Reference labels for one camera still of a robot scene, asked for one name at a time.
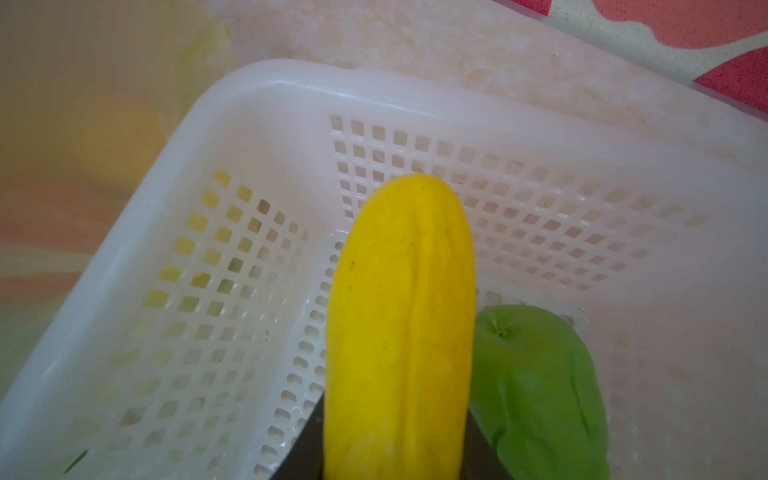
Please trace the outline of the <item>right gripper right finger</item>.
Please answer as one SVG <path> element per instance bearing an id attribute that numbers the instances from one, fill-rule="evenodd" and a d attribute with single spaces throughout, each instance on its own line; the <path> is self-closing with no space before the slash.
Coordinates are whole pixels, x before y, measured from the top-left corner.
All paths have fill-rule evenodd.
<path id="1" fill-rule="evenodd" d="M 468 412 L 466 421 L 461 478 L 463 480 L 513 480 L 483 435 L 471 412 Z"/>

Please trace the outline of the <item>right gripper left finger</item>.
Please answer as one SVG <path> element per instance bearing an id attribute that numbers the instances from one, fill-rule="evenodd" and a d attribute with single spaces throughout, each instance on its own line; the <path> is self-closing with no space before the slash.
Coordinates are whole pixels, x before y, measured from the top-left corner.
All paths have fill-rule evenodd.
<path id="1" fill-rule="evenodd" d="M 323 478 L 323 433 L 325 395 L 321 395 L 295 444 L 271 480 L 321 480 Z"/>

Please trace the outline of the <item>green toy fruit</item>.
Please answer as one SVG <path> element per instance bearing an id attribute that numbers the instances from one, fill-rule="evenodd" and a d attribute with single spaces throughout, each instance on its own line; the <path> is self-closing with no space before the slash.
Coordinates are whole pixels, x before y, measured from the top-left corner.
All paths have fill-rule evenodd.
<path id="1" fill-rule="evenodd" d="M 515 479 L 607 479 L 607 414 L 593 359 L 562 317 L 526 305 L 476 316 L 470 410 Z"/>

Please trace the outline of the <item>yellow elongated toy fruit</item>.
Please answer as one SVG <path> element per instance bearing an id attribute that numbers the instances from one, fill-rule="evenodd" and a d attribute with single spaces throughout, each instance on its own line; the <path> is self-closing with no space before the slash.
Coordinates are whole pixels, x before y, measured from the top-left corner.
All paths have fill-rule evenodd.
<path id="1" fill-rule="evenodd" d="M 476 314 L 475 254 L 454 191 L 428 175 L 364 204 L 332 280 L 327 479 L 455 479 Z"/>

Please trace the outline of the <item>yellow plastic bag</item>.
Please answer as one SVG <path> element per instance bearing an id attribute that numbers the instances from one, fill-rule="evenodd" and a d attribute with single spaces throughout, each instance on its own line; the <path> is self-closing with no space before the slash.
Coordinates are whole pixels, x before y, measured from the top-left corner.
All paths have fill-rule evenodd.
<path id="1" fill-rule="evenodd" d="M 197 98 L 236 67 L 200 1 L 1 5 L 1 387 Z"/>

